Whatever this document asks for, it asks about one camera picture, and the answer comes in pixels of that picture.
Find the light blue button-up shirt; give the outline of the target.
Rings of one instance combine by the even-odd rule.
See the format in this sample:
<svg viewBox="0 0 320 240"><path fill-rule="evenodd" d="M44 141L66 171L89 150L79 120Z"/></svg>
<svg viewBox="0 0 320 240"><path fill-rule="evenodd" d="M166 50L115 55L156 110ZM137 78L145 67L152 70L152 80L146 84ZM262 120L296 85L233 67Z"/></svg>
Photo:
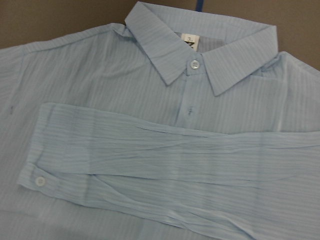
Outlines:
<svg viewBox="0 0 320 240"><path fill-rule="evenodd" d="M0 237L319 239L319 71L274 25L145 2L2 49Z"/></svg>

